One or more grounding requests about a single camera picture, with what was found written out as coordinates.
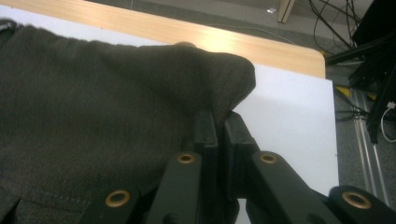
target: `dark gray fabric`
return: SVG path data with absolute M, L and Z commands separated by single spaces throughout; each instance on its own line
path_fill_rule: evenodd
M 22 199 L 20 223 L 73 223 L 101 189 L 158 181 L 196 111 L 211 109 L 221 132 L 255 85 L 246 59 L 190 47 L 113 46 L 32 26 L 3 43 L 0 188 Z

